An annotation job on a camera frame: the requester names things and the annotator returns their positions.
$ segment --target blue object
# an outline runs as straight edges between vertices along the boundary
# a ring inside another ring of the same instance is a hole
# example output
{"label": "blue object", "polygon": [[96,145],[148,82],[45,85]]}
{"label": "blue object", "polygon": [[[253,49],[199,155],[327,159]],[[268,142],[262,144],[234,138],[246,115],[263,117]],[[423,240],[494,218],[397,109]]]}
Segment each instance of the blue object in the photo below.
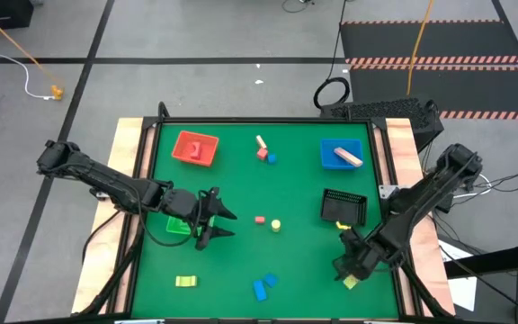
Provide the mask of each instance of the blue object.
{"label": "blue object", "polygon": [[255,297],[258,302],[262,302],[267,299],[267,292],[265,291],[265,287],[261,280],[253,281],[253,289],[255,290]]}
{"label": "blue object", "polygon": [[336,148],[342,148],[363,161],[361,141],[358,139],[322,139],[321,140],[321,164],[325,169],[350,170],[355,166],[334,153]]}
{"label": "blue object", "polygon": [[263,278],[263,281],[265,281],[265,283],[268,286],[273,288],[275,286],[275,284],[277,283],[277,277],[275,276],[275,274],[267,274],[265,276],[265,278]]}
{"label": "blue object", "polygon": [[277,161],[277,156],[274,154],[269,154],[267,156],[267,163],[274,164]]}

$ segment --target yellow cable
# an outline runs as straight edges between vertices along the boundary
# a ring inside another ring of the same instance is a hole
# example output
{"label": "yellow cable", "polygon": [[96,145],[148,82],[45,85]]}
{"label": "yellow cable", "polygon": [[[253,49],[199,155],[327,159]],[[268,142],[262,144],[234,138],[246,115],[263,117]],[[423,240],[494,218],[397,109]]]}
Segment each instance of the yellow cable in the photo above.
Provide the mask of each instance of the yellow cable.
{"label": "yellow cable", "polygon": [[424,26],[429,20],[429,14],[431,13],[431,8],[433,7],[433,0],[429,0],[429,6],[427,7],[427,12],[424,14],[423,23],[421,23],[421,29],[419,30],[419,35],[417,35],[417,41],[415,42],[415,48],[413,49],[413,55],[411,55],[411,62],[409,63],[409,75],[406,80],[406,95],[411,93],[411,78],[413,77],[413,66],[415,65],[415,55],[417,55],[417,50],[419,49],[419,43],[421,42],[421,37],[423,36]]}
{"label": "yellow cable", "polygon": [[63,87],[63,82],[61,82],[61,80],[57,79],[56,77],[54,77],[46,68],[44,68],[38,61],[37,59],[33,58],[33,56],[31,56],[25,49],[23,49],[15,40],[13,40],[13,38],[11,38],[11,36],[7,35],[7,33],[0,27],[0,32],[13,44],[15,45],[15,47],[20,50],[23,55],[25,55],[26,57],[28,57],[36,66],[37,68],[39,68],[41,71],[43,71],[43,73],[45,73],[45,75],[47,77],[49,77],[51,79],[51,81],[53,81],[54,83],[57,83],[58,85],[60,85],[61,87]]}

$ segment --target gray floor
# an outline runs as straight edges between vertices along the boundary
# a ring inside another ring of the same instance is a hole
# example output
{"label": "gray floor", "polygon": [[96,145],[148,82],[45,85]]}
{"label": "gray floor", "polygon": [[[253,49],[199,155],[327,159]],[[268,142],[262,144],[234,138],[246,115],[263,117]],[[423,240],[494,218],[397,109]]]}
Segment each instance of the gray floor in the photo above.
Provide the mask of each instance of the gray floor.
{"label": "gray floor", "polygon": [[[355,0],[345,20],[421,19],[427,0]],[[518,36],[518,1],[503,0]],[[47,0],[29,29],[15,37],[37,57],[87,55],[105,0]],[[328,57],[341,1],[318,1],[288,14],[280,0],[116,0],[99,57]],[[436,1],[433,19],[496,18],[490,0]],[[0,52],[19,56],[0,36]],[[51,66],[67,82],[60,103],[28,97],[20,67],[0,65],[0,293],[30,217],[41,177],[35,160],[55,139],[81,66]],[[49,82],[31,69],[30,89]],[[106,162],[120,117],[156,113],[165,101],[182,116],[316,116],[312,94],[328,65],[96,65],[89,76],[69,139]],[[335,67],[342,75],[344,67]],[[324,93],[330,102],[340,89]],[[449,144],[461,142],[484,159],[489,178],[518,172],[518,121],[445,121],[431,163]],[[518,179],[505,188],[518,186]],[[66,316],[80,271],[81,247],[95,201],[82,184],[56,181],[40,222],[7,320]],[[478,248],[518,245],[518,192],[493,192],[456,206],[445,217],[460,238]]]}

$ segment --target white paper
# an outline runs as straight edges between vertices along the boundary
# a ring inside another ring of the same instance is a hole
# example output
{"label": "white paper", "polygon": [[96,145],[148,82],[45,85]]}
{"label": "white paper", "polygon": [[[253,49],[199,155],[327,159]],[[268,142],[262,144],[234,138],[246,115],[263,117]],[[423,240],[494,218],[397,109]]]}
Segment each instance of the white paper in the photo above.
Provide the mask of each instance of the white paper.
{"label": "white paper", "polygon": [[[459,260],[463,257],[471,257],[472,255],[468,252],[456,248],[451,244],[447,244],[439,240],[439,245],[445,249],[451,257],[455,260]],[[451,261],[451,259],[441,251],[443,261]],[[467,277],[460,279],[450,279],[449,288],[451,289],[451,297],[453,303],[460,307],[473,311],[475,310],[475,294],[477,293],[477,278]]]}

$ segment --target wooden board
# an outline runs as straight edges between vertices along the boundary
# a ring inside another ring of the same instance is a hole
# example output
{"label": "wooden board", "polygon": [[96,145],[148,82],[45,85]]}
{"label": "wooden board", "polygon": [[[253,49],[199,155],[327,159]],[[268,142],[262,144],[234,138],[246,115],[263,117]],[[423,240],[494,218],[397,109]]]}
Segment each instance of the wooden board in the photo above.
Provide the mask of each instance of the wooden board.
{"label": "wooden board", "polygon": [[[113,139],[112,153],[108,163],[109,167],[113,167],[126,175],[132,174],[138,152],[142,122],[143,119],[141,118],[121,118],[119,120]],[[406,119],[387,119],[387,126],[388,139],[398,183],[400,185],[414,185],[423,177],[423,173],[416,152],[415,139],[413,138],[410,122]],[[151,152],[154,133],[153,128],[150,128],[147,133],[146,147],[143,148],[145,154],[141,163],[141,177],[147,175],[149,154]],[[387,162],[380,131],[375,130],[374,136],[380,158],[379,162],[383,183],[388,184],[389,173],[387,171]],[[99,202],[93,229],[111,216],[112,213],[113,208],[111,202]],[[122,223],[123,217],[121,216],[106,226],[89,244],[87,257],[77,287],[73,312],[80,311],[86,307],[111,276],[117,256]],[[132,241],[136,228],[137,220],[133,220],[128,242]],[[449,285],[447,283],[447,275],[445,274],[442,256],[439,251],[437,233],[432,220],[425,218],[417,224],[413,237],[411,238],[411,249],[415,269],[425,286],[445,310],[454,313],[451,292],[449,291]],[[402,293],[406,313],[413,315],[413,300],[409,290],[408,280],[400,270],[399,275],[403,287]],[[129,270],[121,278],[118,299],[115,305],[116,311],[123,311],[128,280]],[[429,314],[425,306],[424,310],[425,314]]]}

